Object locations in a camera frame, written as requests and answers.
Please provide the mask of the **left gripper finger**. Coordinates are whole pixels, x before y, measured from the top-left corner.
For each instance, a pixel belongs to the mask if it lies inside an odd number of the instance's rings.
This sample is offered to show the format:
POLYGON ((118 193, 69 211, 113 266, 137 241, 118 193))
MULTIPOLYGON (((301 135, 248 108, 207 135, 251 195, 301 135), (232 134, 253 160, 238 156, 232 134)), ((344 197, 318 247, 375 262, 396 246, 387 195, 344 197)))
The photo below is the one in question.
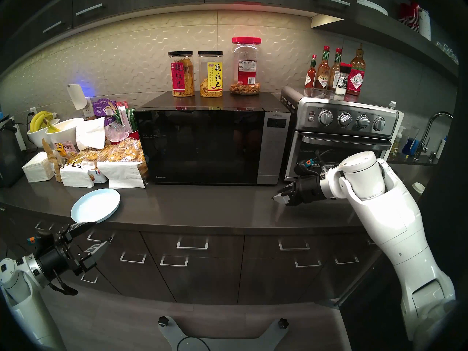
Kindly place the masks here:
POLYGON ((80 268, 84 273, 96 267, 98 260, 104 255, 110 242, 111 240, 102 241, 80 253, 80 268))
POLYGON ((96 221, 67 224, 60 231, 60 239, 61 241, 73 241, 97 224, 96 221))

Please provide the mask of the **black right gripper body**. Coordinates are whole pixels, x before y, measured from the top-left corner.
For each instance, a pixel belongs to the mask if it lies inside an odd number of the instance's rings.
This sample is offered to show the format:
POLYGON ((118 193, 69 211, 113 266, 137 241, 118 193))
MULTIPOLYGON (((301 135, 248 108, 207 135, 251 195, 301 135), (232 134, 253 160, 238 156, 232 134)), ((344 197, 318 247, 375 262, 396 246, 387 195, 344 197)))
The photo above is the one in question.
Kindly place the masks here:
POLYGON ((310 204, 322 200, 319 175, 305 175, 292 183, 291 206, 310 204))

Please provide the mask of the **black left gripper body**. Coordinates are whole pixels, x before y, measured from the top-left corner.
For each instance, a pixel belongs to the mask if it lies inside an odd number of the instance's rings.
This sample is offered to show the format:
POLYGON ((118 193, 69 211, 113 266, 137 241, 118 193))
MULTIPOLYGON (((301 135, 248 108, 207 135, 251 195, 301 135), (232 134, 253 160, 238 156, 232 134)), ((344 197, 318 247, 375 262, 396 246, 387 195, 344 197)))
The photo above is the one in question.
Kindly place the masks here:
POLYGON ((61 241, 60 237, 37 237, 37 264, 48 281, 53 281, 71 270, 78 276, 84 273, 79 262, 69 250, 72 241, 61 241))

